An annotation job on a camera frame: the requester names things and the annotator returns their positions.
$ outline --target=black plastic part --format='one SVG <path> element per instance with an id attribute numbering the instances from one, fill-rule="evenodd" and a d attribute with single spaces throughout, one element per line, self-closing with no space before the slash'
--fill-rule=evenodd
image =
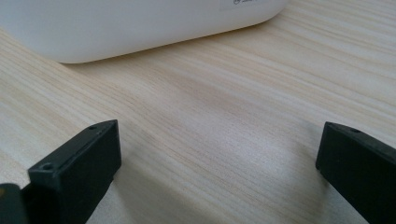
<path id="1" fill-rule="evenodd" d="M 0 201 L 0 212 L 22 197 L 24 206 L 19 211 L 31 224 L 85 223 L 120 166 L 117 121 L 92 125 L 32 166 L 31 183 L 15 191 L 19 198 L 14 196 L 14 202 Z"/>
<path id="2" fill-rule="evenodd" d="M 316 166 L 369 223 L 396 223 L 396 149 L 326 122 Z"/>
<path id="3" fill-rule="evenodd" d="M 15 184 L 0 185 L 0 223 L 28 224 L 21 190 Z"/>

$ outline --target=wood grain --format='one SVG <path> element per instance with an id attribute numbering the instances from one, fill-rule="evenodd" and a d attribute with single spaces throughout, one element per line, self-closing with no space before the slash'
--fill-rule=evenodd
<path id="1" fill-rule="evenodd" d="M 291 0 L 272 20 L 95 63 L 0 31 L 0 182 L 118 119 L 89 223 L 365 223 L 315 159 L 326 120 L 396 147 L 396 2 Z"/>

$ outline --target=screw hole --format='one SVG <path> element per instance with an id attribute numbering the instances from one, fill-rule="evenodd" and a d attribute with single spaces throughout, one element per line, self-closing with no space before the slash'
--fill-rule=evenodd
<path id="1" fill-rule="evenodd" d="M 53 169 L 53 165 L 52 165 L 52 163 L 48 162 L 48 163 L 45 163 L 44 165 L 42 165 L 41 169 L 46 170 L 46 171 L 50 171 L 50 170 Z"/>
<path id="2" fill-rule="evenodd" d="M 361 131 L 356 130 L 356 129 L 350 129 L 350 131 L 352 131 L 353 133 L 360 133 Z"/>

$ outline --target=white device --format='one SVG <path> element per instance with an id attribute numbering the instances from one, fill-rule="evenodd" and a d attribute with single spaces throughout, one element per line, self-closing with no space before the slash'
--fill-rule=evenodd
<path id="1" fill-rule="evenodd" d="M 60 63 L 85 63 L 267 21 L 288 0 L 0 0 L 0 26 Z"/>

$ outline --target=light wooden table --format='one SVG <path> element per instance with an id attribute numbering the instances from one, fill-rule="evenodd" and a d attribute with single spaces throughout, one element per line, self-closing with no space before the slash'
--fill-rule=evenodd
<path id="1" fill-rule="evenodd" d="M 396 2 L 291 0 L 246 29 L 85 64 L 0 31 L 0 182 L 118 119 L 89 223 L 365 223 L 315 169 L 326 120 L 396 147 Z"/>

